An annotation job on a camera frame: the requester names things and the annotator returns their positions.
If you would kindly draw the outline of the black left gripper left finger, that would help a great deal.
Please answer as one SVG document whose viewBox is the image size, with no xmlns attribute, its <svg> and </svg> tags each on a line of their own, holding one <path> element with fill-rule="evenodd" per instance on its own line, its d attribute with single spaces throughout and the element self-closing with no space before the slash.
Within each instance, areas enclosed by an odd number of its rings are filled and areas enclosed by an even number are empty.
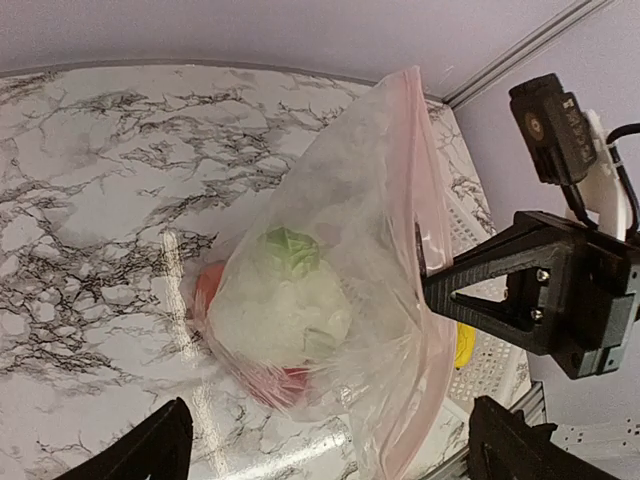
<svg viewBox="0 0 640 480">
<path fill-rule="evenodd" d="M 187 480 L 193 420 L 180 397 L 170 400 L 109 448 L 56 480 Z"/>
</svg>

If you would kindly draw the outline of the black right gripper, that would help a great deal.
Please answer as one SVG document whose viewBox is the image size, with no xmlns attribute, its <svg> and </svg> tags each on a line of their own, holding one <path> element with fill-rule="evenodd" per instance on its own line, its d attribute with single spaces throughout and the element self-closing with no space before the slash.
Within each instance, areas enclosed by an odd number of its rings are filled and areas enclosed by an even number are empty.
<svg viewBox="0 0 640 480">
<path fill-rule="evenodd" d="M 572 380 L 616 371 L 639 318 L 639 247 L 584 232 L 552 214 L 518 212 L 443 270 L 465 293 L 478 278 L 504 279 L 492 316 L 498 335 L 553 358 Z"/>
</svg>

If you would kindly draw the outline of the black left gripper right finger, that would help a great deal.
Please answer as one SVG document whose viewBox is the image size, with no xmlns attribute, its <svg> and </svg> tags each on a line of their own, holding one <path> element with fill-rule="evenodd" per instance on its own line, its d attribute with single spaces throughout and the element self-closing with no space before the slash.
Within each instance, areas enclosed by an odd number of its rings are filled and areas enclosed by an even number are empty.
<svg viewBox="0 0 640 480">
<path fill-rule="evenodd" d="M 551 441 L 556 423 L 527 424 L 490 397 L 475 400 L 469 419 L 471 479 L 621 479 Z"/>
</svg>

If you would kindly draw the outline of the red toy bell pepper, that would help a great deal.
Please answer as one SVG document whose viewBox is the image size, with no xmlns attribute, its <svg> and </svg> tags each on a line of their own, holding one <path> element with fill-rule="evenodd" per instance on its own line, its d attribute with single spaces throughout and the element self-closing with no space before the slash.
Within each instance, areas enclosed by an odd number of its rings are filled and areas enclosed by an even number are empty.
<svg viewBox="0 0 640 480">
<path fill-rule="evenodd" d="M 307 391 L 308 374 L 309 369 L 305 367 L 259 370 L 250 381 L 249 391 L 269 407 L 293 407 Z"/>
</svg>

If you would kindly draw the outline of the orange toy pumpkin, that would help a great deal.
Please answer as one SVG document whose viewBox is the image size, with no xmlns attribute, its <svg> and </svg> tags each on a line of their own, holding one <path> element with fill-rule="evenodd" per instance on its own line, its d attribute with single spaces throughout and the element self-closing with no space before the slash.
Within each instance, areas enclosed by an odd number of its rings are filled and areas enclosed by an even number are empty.
<svg viewBox="0 0 640 480">
<path fill-rule="evenodd" d="M 196 280 L 193 302 L 193 313 L 197 320 L 206 318 L 209 305 L 219 289 L 225 266 L 225 261 L 218 261 L 200 272 Z"/>
</svg>

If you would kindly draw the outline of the white toy cauliflower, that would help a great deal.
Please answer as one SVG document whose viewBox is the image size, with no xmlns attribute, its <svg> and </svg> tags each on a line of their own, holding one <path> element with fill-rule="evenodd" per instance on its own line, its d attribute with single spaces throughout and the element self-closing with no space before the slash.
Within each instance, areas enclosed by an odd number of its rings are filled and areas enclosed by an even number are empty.
<svg viewBox="0 0 640 480">
<path fill-rule="evenodd" d="M 214 339 L 229 353 L 293 368 L 332 356 L 346 339 L 352 315 L 318 242 L 279 227 L 232 262 L 208 320 Z"/>
</svg>

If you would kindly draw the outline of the clear zip top bag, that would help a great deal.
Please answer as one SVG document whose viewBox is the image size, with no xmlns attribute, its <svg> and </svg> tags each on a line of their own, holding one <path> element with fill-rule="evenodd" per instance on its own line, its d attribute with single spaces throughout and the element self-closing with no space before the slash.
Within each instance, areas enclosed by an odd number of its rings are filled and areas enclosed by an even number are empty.
<svg viewBox="0 0 640 480">
<path fill-rule="evenodd" d="M 456 327 L 424 281 L 452 261 L 421 75 L 388 75 L 324 129 L 230 257 L 204 269 L 195 328 L 256 400 L 346 415 L 361 475 L 398 479 L 433 425 Z"/>
</svg>

